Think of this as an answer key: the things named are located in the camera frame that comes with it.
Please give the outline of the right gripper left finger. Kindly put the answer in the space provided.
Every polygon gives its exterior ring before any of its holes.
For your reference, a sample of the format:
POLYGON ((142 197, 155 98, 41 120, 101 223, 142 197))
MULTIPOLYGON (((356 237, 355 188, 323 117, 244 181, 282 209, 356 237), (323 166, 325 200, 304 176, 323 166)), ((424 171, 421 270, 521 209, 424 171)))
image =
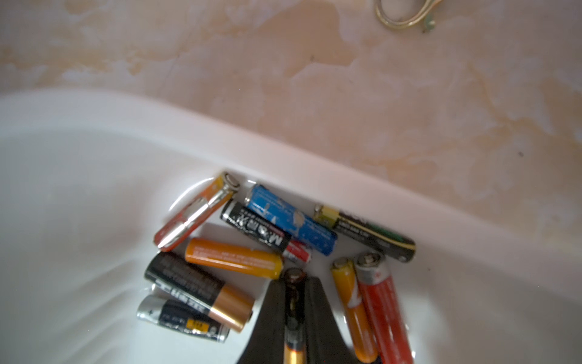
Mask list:
POLYGON ((285 290, 282 280, 271 281, 249 342, 239 364, 283 363, 285 290))

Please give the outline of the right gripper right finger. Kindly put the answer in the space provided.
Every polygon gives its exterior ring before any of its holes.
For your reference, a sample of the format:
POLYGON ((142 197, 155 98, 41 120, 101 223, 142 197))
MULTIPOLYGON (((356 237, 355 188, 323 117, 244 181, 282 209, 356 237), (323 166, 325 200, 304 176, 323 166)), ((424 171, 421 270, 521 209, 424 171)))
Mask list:
POLYGON ((307 277, 305 302, 308 363, 357 363, 342 338, 319 278, 307 277))

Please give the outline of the black copper AA battery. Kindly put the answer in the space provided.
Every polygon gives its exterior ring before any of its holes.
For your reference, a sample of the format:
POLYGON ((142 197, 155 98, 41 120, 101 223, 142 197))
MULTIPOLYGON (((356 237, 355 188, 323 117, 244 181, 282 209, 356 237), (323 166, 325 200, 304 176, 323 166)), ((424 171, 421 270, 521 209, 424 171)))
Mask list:
POLYGON ((158 253, 144 278, 167 294, 231 330, 241 332, 253 315, 255 299, 173 253, 158 253))

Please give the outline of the black gold AAA battery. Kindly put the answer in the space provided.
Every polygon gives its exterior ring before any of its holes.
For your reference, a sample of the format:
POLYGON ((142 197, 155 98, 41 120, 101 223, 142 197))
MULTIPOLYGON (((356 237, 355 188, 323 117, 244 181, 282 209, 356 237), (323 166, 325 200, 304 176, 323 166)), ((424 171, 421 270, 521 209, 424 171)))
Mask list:
POLYGON ((283 362, 307 363, 305 332, 305 281, 300 268, 288 268, 283 276, 285 291, 285 326, 283 362))

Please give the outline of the orange AA battery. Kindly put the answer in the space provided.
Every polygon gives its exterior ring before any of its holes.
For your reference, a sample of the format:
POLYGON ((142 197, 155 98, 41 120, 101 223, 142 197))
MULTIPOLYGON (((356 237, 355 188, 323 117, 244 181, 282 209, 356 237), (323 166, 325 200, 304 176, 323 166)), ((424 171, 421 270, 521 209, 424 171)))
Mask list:
POLYGON ((192 264, 234 271, 271 280, 283 272, 283 257, 233 244, 193 238, 186 246, 184 259, 192 264))

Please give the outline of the black silver blue battery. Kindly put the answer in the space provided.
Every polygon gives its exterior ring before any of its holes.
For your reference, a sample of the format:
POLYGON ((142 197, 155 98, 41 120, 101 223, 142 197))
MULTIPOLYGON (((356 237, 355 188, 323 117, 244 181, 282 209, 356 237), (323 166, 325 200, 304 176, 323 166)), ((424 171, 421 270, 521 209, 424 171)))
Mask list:
POLYGON ((148 295, 136 311, 136 317, 165 329, 194 338, 224 343, 230 329, 177 300, 148 295))

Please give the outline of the orange silver battery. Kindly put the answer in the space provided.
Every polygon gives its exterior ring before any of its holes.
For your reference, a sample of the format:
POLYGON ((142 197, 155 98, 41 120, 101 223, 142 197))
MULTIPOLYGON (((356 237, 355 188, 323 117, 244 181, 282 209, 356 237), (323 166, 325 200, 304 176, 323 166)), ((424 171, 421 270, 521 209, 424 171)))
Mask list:
POLYGON ((183 243, 195 229, 239 191, 239 181, 222 172, 209 186, 193 197, 154 235, 153 243, 162 252, 170 252, 183 243))

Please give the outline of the white plastic storage tray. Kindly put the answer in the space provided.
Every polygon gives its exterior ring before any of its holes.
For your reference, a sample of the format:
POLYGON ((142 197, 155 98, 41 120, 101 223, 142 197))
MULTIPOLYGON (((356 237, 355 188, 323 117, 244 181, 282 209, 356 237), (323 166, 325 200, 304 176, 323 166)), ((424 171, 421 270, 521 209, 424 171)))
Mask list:
POLYGON ((136 317, 155 232, 227 171, 310 215, 333 206, 411 237, 390 262, 416 363, 579 363, 581 263, 374 177, 152 99, 81 89, 1 98, 1 361, 238 363, 265 279, 224 343, 136 317))

